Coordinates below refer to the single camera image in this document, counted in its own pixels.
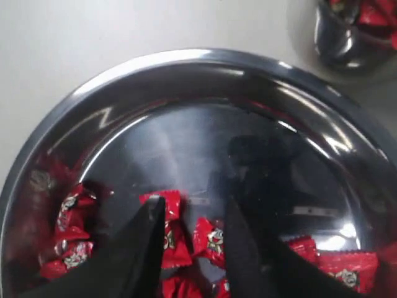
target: shiny metal surface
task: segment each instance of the shiny metal surface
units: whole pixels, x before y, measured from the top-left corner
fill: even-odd
[[[42,154],[113,190],[100,210],[111,235],[139,194],[177,187],[191,196],[190,231],[198,216],[222,217],[238,193],[252,202],[248,221],[266,217],[283,238],[310,233],[322,250],[372,250],[397,236],[396,148],[360,107],[281,61],[211,49],[128,61],[55,107],[14,163],[0,199],[2,296],[22,279],[9,265],[34,258],[41,241],[38,222],[14,215],[44,208],[22,195]]]
[[[318,1],[314,43],[321,61],[338,71],[371,71],[395,54],[390,40],[351,26],[333,13],[327,0]]]

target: white surface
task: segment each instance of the white surface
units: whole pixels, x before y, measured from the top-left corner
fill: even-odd
[[[313,58],[313,27],[313,0],[2,1],[0,189],[45,114],[99,72],[158,51],[220,47],[330,78]]]

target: white table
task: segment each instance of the white table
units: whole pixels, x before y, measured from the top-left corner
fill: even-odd
[[[2,1],[0,189],[23,143],[52,107],[89,78],[136,56],[232,48],[341,81],[317,62],[313,27],[313,0]],[[384,101],[387,109],[363,102],[393,126],[393,101]]]

